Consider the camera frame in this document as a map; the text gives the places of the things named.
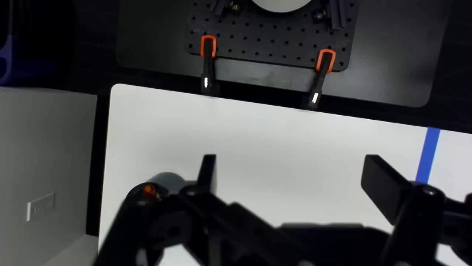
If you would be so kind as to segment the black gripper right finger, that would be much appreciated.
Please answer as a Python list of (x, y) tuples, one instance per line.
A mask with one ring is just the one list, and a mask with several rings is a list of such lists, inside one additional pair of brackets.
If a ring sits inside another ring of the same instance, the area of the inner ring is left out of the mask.
[(361, 189), (394, 232), (439, 232), (445, 195), (434, 186), (407, 180), (380, 155), (364, 158)]

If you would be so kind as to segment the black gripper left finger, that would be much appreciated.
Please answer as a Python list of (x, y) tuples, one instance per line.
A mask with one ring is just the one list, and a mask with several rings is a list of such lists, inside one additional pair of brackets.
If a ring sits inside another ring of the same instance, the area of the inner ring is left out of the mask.
[(251, 232), (257, 229), (257, 216), (237, 203), (224, 203), (214, 194), (217, 155), (202, 158), (198, 179), (180, 192), (186, 228), (192, 232)]

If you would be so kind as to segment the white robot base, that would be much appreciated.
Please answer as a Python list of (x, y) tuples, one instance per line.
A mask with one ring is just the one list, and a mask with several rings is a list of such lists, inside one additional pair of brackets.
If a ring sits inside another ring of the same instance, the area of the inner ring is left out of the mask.
[(307, 6), (311, 0), (252, 0), (258, 8), (273, 14), (295, 12)]

